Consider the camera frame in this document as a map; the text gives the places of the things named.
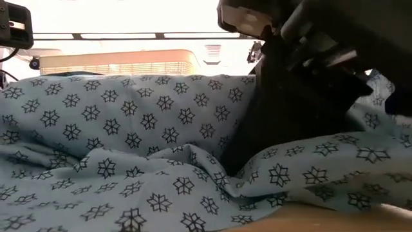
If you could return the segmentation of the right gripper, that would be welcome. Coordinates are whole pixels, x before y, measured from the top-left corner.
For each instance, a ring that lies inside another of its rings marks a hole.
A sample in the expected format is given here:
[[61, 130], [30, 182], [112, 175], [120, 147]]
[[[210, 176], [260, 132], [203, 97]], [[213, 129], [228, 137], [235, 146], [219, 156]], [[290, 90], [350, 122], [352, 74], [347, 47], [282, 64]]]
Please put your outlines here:
[[220, 28], [264, 41], [256, 92], [221, 158], [230, 176], [267, 147], [349, 131], [347, 111], [372, 93], [348, 75], [356, 9], [357, 0], [219, 0]]

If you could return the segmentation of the teal star-patterned cloth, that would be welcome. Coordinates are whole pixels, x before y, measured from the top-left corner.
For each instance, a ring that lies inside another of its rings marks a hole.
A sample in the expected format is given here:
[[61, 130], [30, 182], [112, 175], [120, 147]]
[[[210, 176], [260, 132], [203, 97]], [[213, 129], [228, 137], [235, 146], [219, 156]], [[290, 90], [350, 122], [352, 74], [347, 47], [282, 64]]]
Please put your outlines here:
[[364, 104], [358, 132], [223, 166], [254, 76], [40, 76], [0, 90], [0, 232], [206, 232], [301, 201], [412, 209], [412, 129]]

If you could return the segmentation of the dark background tripod device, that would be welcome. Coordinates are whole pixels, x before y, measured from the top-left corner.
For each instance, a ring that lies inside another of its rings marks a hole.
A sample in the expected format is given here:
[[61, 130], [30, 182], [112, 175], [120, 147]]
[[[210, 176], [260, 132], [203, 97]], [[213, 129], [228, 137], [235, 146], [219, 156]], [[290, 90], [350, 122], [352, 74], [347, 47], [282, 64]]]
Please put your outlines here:
[[254, 41], [254, 44], [250, 48], [247, 56], [248, 63], [256, 63], [260, 60], [262, 53], [261, 53], [262, 44], [260, 41]]

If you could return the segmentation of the white slatted vent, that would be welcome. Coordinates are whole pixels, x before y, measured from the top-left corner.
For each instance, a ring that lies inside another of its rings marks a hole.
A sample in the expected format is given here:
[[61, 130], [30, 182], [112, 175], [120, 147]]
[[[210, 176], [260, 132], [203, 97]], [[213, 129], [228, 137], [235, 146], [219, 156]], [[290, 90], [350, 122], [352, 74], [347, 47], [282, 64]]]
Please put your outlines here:
[[207, 65], [218, 65], [221, 62], [221, 45], [206, 44], [203, 61]]

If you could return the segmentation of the white plastic basket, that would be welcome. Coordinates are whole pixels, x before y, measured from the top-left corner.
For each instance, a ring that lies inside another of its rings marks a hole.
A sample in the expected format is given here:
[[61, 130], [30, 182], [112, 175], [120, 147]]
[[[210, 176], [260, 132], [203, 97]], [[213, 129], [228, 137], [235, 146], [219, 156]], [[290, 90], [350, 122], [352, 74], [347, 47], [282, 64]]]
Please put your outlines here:
[[65, 72], [191, 75], [200, 70], [196, 56], [184, 49], [59, 55], [41, 57], [39, 61], [43, 75]]

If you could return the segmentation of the black horizontal background rail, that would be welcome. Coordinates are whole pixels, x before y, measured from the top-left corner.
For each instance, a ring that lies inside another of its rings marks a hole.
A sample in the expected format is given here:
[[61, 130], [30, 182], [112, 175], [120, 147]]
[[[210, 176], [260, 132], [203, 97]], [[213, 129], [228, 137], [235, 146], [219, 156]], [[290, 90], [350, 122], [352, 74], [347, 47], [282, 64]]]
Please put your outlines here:
[[155, 41], [155, 40], [255, 40], [230, 32], [142, 32], [142, 33], [34, 33], [35, 41]]

